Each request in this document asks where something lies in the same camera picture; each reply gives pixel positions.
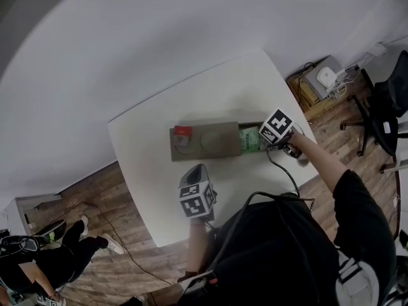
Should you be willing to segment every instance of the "person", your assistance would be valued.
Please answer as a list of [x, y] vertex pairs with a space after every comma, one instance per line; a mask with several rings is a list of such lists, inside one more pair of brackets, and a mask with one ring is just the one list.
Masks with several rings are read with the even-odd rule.
[[[334, 244], [294, 194], [250, 204], [214, 268], [214, 279], [194, 305], [382, 305], [386, 300], [396, 252], [382, 210], [361, 178], [336, 157], [296, 131], [288, 142], [333, 193], [339, 224]], [[182, 280], [207, 271], [236, 216], [216, 235], [207, 233], [200, 218], [191, 220]], [[182, 300], [179, 304], [188, 304]]]
[[87, 237], [88, 218], [81, 219], [65, 233], [62, 245], [55, 249], [42, 249], [34, 259], [21, 255], [0, 258], [0, 304], [9, 305], [6, 288], [19, 293], [38, 293], [65, 305], [65, 299], [55, 290], [75, 281], [85, 270], [89, 261], [99, 249], [110, 249], [123, 254], [122, 246], [108, 233], [102, 237]]

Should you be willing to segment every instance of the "black shirt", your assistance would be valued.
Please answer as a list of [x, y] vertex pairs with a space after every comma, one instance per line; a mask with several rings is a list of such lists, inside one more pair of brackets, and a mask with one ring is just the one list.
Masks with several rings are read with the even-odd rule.
[[[339, 180], [333, 197], [339, 223], [335, 245], [349, 258], [374, 269], [381, 305], [393, 285], [396, 267], [388, 222], [361, 178], [350, 170]], [[234, 219], [235, 215], [219, 230], [210, 259]], [[245, 211], [215, 269], [220, 287], [216, 300], [231, 305], [265, 301], [336, 305], [338, 272], [337, 249], [304, 202], [256, 203]]]
[[7, 256], [0, 258], [0, 278], [5, 288], [19, 293], [37, 293], [47, 296], [44, 289], [36, 282], [32, 284], [19, 267], [19, 264], [32, 262], [33, 260], [54, 289], [66, 284], [73, 275], [75, 268], [72, 253], [63, 246], [55, 249], [43, 249], [39, 254], [31, 257], [21, 257], [18, 254]]

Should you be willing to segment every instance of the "chair leg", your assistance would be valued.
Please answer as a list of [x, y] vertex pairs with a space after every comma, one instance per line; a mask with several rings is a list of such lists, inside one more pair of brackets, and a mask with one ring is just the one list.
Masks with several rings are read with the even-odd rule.
[[363, 146], [361, 148], [361, 150], [359, 150], [357, 152], [358, 156], [363, 156], [365, 153], [365, 149], [367, 147], [367, 142], [368, 142], [368, 138], [370, 137], [370, 131], [368, 130], [368, 128], [365, 128], [364, 130], [364, 139], [363, 139]]
[[356, 103], [357, 108], [358, 108], [358, 110], [360, 111], [361, 116], [363, 117], [363, 121], [364, 121], [364, 122], [368, 122], [368, 121], [369, 121], [368, 115], [367, 115], [366, 111], [364, 110], [363, 106], [361, 105], [360, 101], [358, 101], [357, 96], [352, 95], [352, 96], [350, 96], [349, 98], [353, 99], [354, 102]]
[[346, 127], [364, 127], [364, 121], [359, 122], [342, 122], [340, 130], [346, 130]]

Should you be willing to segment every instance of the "gray box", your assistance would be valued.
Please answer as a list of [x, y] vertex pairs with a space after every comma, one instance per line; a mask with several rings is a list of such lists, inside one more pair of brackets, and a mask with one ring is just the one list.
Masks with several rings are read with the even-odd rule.
[[[325, 99], [329, 94], [328, 92], [326, 92], [326, 87], [321, 85], [321, 83], [316, 78], [317, 74], [323, 67], [329, 67], [331, 70], [333, 70], [334, 73], [338, 73], [344, 70], [342, 65], [336, 59], [334, 59], [334, 57], [329, 55], [325, 60], [320, 62], [316, 66], [316, 68], [314, 68], [310, 73], [307, 73], [303, 77], [305, 83], [310, 86], [314, 94], [316, 94], [320, 100]], [[337, 81], [339, 82], [343, 80], [346, 75], [346, 72], [339, 74], [339, 76], [337, 77]]]
[[237, 122], [191, 126], [187, 146], [175, 146], [174, 128], [170, 128], [171, 160], [187, 161], [240, 156], [241, 140]]

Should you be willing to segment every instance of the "green object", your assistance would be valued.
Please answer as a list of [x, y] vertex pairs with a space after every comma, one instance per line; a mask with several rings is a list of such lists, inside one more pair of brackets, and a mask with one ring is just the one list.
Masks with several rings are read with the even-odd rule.
[[241, 129], [240, 140], [243, 153], [259, 151], [258, 127]]

